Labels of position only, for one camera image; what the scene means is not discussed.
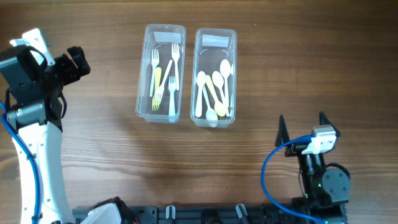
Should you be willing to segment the white spoon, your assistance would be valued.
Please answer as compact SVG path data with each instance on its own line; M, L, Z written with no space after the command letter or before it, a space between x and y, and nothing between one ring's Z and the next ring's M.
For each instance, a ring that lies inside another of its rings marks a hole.
M224 91L223 91L223 85L224 85L224 78L221 75L220 72L218 71L214 71L212 74L212 80L213 80L213 84L219 89L220 91L220 95L221 95L221 104L222 104L222 109L223 109L223 114L222 116L225 116L228 112L228 107L226 107L225 103L226 103L226 99L224 96Z
M231 74L231 65L227 59L221 61L220 64L220 73L224 78L224 90L225 90L225 99L226 99L226 107L229 107L229 88L228 88L228 77Z
M218 115L216 111L210 106L210 101L208 99L208 94L205 87L203 87L203 96L205 97L205 102L207 106L206 120L208 121L210 127L215 128L218 125Z

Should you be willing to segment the white spoon horizontal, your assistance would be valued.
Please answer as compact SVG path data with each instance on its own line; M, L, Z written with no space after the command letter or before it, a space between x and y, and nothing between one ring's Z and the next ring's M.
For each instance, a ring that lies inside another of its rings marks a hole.
M206 74L204 71L199 71L197 75L198 93L197 93L197 101L195 107L195 116L197 118L199 118L202 114L202 91L205 83L206 83Z

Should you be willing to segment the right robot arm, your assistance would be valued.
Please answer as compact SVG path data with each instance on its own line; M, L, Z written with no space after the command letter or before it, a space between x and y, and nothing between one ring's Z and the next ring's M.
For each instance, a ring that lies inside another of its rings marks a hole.
M345 204L349 201L350 174L337 163L326 164L324 155L335 149L338 129L324 112L313 127L309 140L285 147L285 157L296 157L302 196L292 199L291 209L324 223L346 223Z

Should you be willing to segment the yellow plastic fork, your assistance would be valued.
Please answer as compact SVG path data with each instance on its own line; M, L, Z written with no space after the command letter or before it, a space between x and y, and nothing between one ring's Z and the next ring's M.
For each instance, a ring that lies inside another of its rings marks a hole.
M155 68L155 84L154 84L154 96L152 98L152 110L155 111L157 109L157 105L155 103L155 93L160 86L160 79L162 76L162 69L160 67Z

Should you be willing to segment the yellow plastic spoon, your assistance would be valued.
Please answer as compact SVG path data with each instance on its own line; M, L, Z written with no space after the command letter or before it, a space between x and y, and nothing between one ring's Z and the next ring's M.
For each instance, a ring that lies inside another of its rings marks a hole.
M225 116L226 115L226 108L224 107L224 104L218 99L218 96L216 94L214 84L212 82L212 79L209 75L206 75L206 85L212 95L212 98L215 102L214 104L214 110L216 111L216 114L218 116Z

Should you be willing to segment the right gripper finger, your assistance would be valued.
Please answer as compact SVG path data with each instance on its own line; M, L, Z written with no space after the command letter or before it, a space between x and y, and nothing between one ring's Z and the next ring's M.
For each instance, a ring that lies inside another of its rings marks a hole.
M333 123L326 117L325 113L323 111L319 112L319 122L320 125L330 125L336 132L336 137L340 137L341 133L340 131L333 125Z
M279 127L278 127L278 132L275 140L275 147L279 147L280 145L289 142L289 133L287 130L287 126L285 124L285 119L283 115L281 114L279 116Z

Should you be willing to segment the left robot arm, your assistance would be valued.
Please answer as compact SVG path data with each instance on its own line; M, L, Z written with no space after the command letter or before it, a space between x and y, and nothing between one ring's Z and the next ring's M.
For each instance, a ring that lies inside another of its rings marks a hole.
M67 201L61 165L63 87L91 72L81 47L48 63L29 45L1 53L1 75L9 84L1 121L18 152L21 223L75 223Z

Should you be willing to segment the white fork long handle top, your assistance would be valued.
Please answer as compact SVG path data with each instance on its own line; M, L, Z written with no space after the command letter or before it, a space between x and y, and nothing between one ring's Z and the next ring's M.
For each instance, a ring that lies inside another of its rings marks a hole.
M162 95L163 95L164 89L165 89L164 88L165 82L166 82L166 80L168 78L168 75L170 73L172 62L173 62L173 60L169 61L168 65L167 65L167 68L166 68L166 71L164 73L164 77L162 79L162 83L160 84L158 89L156 89L156 91L155 91L155 94L154 94L154 97L153 97L153 107L154 108L157 108L157 109L159 108L160 102L162 100Z

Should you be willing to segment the white fork thick handle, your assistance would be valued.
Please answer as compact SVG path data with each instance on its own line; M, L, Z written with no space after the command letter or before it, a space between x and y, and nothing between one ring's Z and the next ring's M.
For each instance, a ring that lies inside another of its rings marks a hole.
M169 98L169 121L173 123L174 121L174 116L175 116L175 91L177 89L177 82L175 77L170 77L169 78L169 93L170 93L170 98Z

